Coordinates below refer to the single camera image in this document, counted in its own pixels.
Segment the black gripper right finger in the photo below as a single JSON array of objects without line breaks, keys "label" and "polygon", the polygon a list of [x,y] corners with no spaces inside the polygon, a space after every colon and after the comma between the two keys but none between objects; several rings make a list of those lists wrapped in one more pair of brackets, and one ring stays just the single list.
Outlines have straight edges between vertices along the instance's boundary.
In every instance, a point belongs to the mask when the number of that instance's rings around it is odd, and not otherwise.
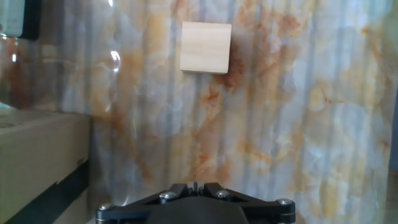
[{"label": "black gripper right finger", "polygon": [[287,198],[264,201],[231,189],[219,183],[207,183],[198,187],[198,196],[226,202],[240,212],[248,223],[296,223],[295,203]]}]

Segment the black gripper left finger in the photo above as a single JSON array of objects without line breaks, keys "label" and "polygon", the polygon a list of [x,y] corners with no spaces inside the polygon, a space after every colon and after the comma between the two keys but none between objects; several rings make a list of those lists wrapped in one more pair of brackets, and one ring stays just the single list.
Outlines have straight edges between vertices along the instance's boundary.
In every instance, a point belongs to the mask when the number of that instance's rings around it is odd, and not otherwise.
[{"label": "black gripper left finger", "polygon": [[156,208],[163,208],[171,202],[197,194],[197,183],[173,184],[167,190],[130,203],[128,205],[113,205],[106,203],[96,210],[96,224],[123,223],[127,220],[146,220]]}]

